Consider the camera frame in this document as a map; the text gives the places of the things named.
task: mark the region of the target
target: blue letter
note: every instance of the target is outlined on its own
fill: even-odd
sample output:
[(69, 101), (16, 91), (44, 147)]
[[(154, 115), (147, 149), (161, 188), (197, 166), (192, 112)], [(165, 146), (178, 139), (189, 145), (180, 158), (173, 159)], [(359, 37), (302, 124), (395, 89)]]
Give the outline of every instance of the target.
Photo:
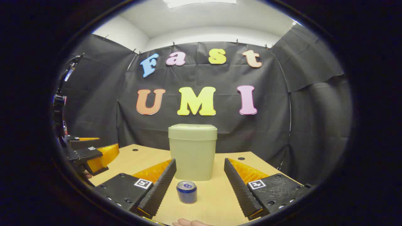
[(144, 75), (143, 75), (144, 78), (155, 71), (155, 69), (152, 68), (152, 66), (154, 67), (156, 66), (155, 58), (158, 58), (158, 56), (159, 55), (157, 53), (154, 53), (152, 56), (146, 58), (143, 62), (140, 63), (142, 65), (142, 68), (144, 69)]

